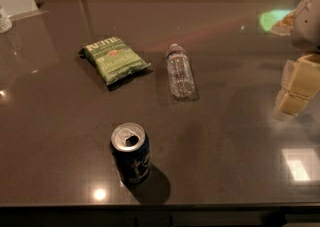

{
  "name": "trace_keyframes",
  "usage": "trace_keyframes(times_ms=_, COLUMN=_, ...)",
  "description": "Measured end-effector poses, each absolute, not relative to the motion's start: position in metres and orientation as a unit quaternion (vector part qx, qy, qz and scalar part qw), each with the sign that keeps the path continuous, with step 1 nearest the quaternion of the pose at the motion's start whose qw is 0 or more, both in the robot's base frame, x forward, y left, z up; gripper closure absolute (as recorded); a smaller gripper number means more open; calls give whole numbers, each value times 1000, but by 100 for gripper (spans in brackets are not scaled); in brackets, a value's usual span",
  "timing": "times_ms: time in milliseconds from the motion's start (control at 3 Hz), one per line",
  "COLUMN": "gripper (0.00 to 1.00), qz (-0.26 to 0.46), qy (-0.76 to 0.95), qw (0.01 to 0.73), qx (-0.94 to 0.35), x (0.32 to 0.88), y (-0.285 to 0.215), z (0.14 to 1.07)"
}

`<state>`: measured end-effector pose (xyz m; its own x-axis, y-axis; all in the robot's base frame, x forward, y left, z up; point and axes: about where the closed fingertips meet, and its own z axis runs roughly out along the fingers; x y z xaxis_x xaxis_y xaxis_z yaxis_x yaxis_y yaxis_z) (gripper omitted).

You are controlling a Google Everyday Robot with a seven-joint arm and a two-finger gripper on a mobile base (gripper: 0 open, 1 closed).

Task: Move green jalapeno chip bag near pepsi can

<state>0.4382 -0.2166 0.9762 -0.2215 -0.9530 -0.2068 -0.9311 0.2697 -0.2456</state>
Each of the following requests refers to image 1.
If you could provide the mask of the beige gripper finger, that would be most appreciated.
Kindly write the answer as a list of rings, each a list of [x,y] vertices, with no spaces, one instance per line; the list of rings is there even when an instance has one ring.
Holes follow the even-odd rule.
[[[296,116],[304,110],[308,103],[309,98],[281,88],[275,100],[275,110],[286,115]]]

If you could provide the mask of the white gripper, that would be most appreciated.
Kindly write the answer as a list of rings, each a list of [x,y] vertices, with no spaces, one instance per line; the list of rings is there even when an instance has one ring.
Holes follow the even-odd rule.
[[[320,0],[301,0],[295,9],[291,40],[305,52],[320,52]],[[313,98],[320,91],[320,55],[303,55],[288,60],[283,68],[281,87],[301,98]]]

